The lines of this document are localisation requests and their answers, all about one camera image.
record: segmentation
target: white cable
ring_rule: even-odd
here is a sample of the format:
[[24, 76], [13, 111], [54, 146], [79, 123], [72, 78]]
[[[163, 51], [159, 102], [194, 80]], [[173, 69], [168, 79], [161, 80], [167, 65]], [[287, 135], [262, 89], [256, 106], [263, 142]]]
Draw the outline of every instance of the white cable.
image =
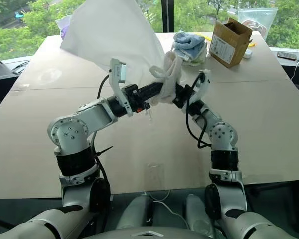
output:
[[170, 190], [168, 191], [167, 195], [165, 197], [163, 197], [162, 199], [155, 198], [150, 192], [148, 192], [148, 194], [149, 194], [150, 198], [152, 198], [153, 200], [162, 202], [162, 201], [165, 201], [169, 197]]
[[185, 218], [183, 218], [180, 214], [173, 212], [173, 211], [169, 208], [168, 205], [166, 205], [165, 203], [163, 203], [163, 202], [161, 202], [161, 201], [154, 201], [154, 203], [160, 203], [160, 204], [163, 204], [163, 205], [170, 211], [170, 213], [172, 213], [172, 214], [174, 214], [174, 215], [179, 216], [180, 218], [182, 218], [182, 220], [183, 220], [183, 221], [185, 222], [185, 224], [186, 224], [187, 229], [189, 229], [189, 225], [188, 225], [187, 221], [185, 220]]
[[295, 74], [296, 74], [296, 69], [297, 69], [298, 64], [299, 64], [299, 61], [298, 61], [297, 64], [296, 64], [296, 67], [295, 67], [295, 70], [294, 70], [294, 75], [290, 78], [290, 80], [292, 80], [293, 77], [295, 76]]

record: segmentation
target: beige table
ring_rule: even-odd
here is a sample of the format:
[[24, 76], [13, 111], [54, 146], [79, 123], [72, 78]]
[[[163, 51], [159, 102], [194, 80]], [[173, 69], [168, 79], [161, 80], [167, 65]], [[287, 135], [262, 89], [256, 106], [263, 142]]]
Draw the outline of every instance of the beige table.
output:
[[[165, 51], [172, 34], [158, 34]], [[204, 100], [239, 134], [244, 183], [299, 179], [299, 92], [259, 35], [254, 55], [231, 69], [213, 58]], [[48, 37], [0, 106], [0, 198], [59, 197], [59, 169], [47, 136], [49, 122], [95, 98], [106, 75], [93, 63], [59, 49]], [[185, 68], [193, 82], [198, 68]], [[104, 97], [112, 95], [106, 85]], [[199, 150], [175, 106], [124, 116], [97, 135], [112, 193], [202, 187], [209, 183], [210, 150]], [[200, 130], [193, 123], [196, 135]]]

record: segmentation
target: blue towel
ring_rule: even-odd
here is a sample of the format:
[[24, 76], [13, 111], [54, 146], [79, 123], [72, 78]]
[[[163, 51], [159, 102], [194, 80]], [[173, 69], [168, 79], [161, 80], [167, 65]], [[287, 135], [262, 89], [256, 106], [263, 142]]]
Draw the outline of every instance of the blue towel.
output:
[[205, 37], [180, 31], [174, 36], [173, 48], [185, 61], [193, 61], [206, 48]]

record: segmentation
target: brown cardboard box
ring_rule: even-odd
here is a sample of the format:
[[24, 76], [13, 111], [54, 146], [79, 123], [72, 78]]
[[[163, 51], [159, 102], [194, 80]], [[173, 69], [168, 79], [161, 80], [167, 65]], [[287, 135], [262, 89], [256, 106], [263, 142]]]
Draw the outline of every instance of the brown cardboard box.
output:
[[250, 28], [232, 18], [225, 25], [216, 22], [209, 53], [226, 67], [237, 65], [246, 52], [251, 34]]

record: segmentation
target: yellow object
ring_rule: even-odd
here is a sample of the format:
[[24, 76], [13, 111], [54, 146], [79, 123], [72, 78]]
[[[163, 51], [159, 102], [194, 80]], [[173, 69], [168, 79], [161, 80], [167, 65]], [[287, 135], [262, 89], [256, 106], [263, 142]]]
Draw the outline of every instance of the yellow object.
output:
[[[199, 33], [199, 32], [196, 32], [195, 33], [196, 35], [200, 35], [200, 36], [203, 36], [203, 37], [205, 37], [205, 39], [207, 39], [207, 40], [209, 40], [209, 41], [211, 41], [211, 37], [209, 37], [209, 36], [204, 36], [203, 34], [201, 34], [201, 33]], [[256, 43], [250, 43], [249, 45], [248, 45], [248, 47], [251, 47], [251, 46], [256, 46]]]

